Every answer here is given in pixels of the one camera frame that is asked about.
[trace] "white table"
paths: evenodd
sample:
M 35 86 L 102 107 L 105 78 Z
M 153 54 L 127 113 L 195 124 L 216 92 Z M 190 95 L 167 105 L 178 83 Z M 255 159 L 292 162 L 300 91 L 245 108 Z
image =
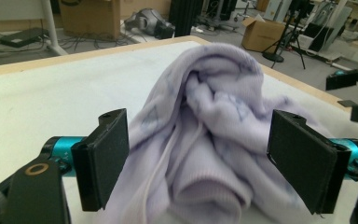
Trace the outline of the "white table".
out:
M 206 41 L 181 37 L 152 43 L 0 66 L 0 181 L 34 159 L 51 136 L 86 136 L 102 113 L 126 107 L 131 120 L 162 71 L 182 51 Z M 337 98 L 263 66 L 266 95 L 299 101 L 337 137 L 358 138 L 358 124 Z M 81 211 L 76 180 L 64 185 L 74 224 L 91 223 Z M 349 223 L 358 184 L 345 182 L 337 214 L 325 223 Z M 179 223 L 170 215 L 159 222 Z M 252 208 L 242 223 L 272 223 Z

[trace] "lavender cloth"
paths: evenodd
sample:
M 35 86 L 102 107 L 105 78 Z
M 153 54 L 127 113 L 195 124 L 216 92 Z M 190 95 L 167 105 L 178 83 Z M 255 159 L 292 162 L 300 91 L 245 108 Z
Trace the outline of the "lavender cloth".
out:
M 95 221 L 145 224 L 170 209 L 189 223 L 239 223 L 251 203 L 281 223 L 312 219 L 267 159 L 272 110 L 327 131 L 288 97 L 263 97 L 263 76 L 254 58 L 226 44 L 179 56 L 131 122 L 130 156 Z

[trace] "fabric fold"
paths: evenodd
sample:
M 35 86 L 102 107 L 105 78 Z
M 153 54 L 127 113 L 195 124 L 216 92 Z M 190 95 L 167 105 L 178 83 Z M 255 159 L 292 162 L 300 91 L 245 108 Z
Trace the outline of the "fabric fold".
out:
M 314 219 L 267 159 L 272 110 L 329 133 L 289 97 L 264 97 L 263 76 L 227 44 L 181 54 L 130 123 L 130 156 L 95 222 L 152 223 L 170 209 L 189 223 L 238 223 L 252 203 L 281 223 Z

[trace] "black tripod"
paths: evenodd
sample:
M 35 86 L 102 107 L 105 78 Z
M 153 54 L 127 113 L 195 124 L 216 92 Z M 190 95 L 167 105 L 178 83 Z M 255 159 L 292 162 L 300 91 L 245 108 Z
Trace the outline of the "black tripod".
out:
M 277 54 L 278 48 L 281 46 L 282 43 L 283 43 L 283 46 L 285 47 L 286 42 L 284 40 L 286 38 L 288 38 L 288 40 L 290 42 L 292 40 L 292 37 L 294 36 L 296 38 L 296 42 L 297 42 L 297 46 L 298 46 L 298 54 L 301 57 L 301 62 L 302 62 L 303 67 L 305 69 L 304 59 L 302 57 L 300 44 L 298 43 L 298 33 L 297 33 L 296 29 L 298 27 L 298 24 L 300 23 L 300 20 L 301 20 L 302 16 L 304 15 L 304 13 L 307 13 L 307 7 L 308 7 L 308 4 L 309 4 L 309 0 L 305 0 L 305 1 L 304 0 L 295 0 L 295 2 L 292 3 L 292 4 L 293 5 L 291 6 L 291 9 L 290 9 L 290 16 L 289 16 L 289 19 L 286 22 L 286 25 L 284 26 L 281 38 L 278 41 L 276 41 L 275 43 L 273 43 L 271 46 L 269 46 L 268 48 L 263 50 L 263 52 L 262 52 L 264 58 L 274 62 L 272 64 L 271 68 L 274 67 L 275 63 L 282 63 L 284 61 L 284 58 L 281 56 L 282 50 L 281 50 L 281 52 L 279 54 Z M 289 33 L 286 33 L 287 28 L 289 27 L 290 21 L 295 16 L 296 9 L 298 9 L 298 8 L 299 8 L 299 10 L 298 10 L 298 15 L 297 15 L 296 20 L 295 20 L 295 27 L 294 27 L 294 29 L 292 31 L 290 31 Z M 266 52 L 267 50 L 269 50 L 273 46 L 276 46 L 276 48 L 275 48 L 273 53 Z

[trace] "gray floor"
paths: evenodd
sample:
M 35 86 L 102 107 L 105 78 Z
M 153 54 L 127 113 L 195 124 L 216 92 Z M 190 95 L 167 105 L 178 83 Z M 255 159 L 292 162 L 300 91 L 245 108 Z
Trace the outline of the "gray floor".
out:
M 248 14 L 255 15 L 257 14 L 257 11 L 249 10 Z M 224 42 L 232 44 L 234 46 L 238 46 L 243 49 L 243 47 L 241 46 L 241 41 L 245 32 L 245 27 L 241 25 L 241 18 L 239 19 L 240 21 L 238 21 L 237 24 L 239 24 L 240 27 L 235 31 L 232 31 L 232 29 L 229 27 L 223 27 L 223 29 L 216 29 L 215 31 L 210 31 L 207 30 L 204 26 L 199 26 L 199 28 L 202 30 L 202 33 L 199 33 L 194 29 L 191 34 L 199 36 L 210 42 Z M 123 36 L 117 42 L 104 42 L 95 41 L 92 39 L 65 36 L 63 34 L 62 29 L 58 29 L 57 32 L 60 39 L 60 44 L 70 54 L 133 44 L 136 42 L 136 40 L 134 39 L 141 40 L 141 42 L 147 41 L 148 39 L 145 36 L 126 34 L 126 36 Z M 21 49 L 13 49 L 11 47 L 5 47 L 0 45 L 0 51 L 0 64 L 18 63 L 54 56 L 46 49 L 46 46 L 42 45 L 41 43 L 35 43 L 27 47 L 23 47 Z M 261 64 L 264 64 L 269 67 L 272 66 L 272 62 L 263 58 L 260 52 L 248 52 L 253 57 L 255 57 Z M 294 51 L 284 50 L 282 52 L 282 56 L 284 58 L 284 62 L 276 63 L 273 67 L 275 70 L 280 71 L 287 76 L 298 79 L 323 91 L 326 77 L 337 71 L 335 67 L 332 67 L 323 61 L 313 59 L 306 54 L 303 54 L 306 69 L 303 69 L 301 59 L 298 53 Z M 355 103 L 358 103 L 358 85 L 355 87 L 349 87 L 341 90 L 329 91 L 329 93 L 334 94 L 341 99 L 353 100 Z

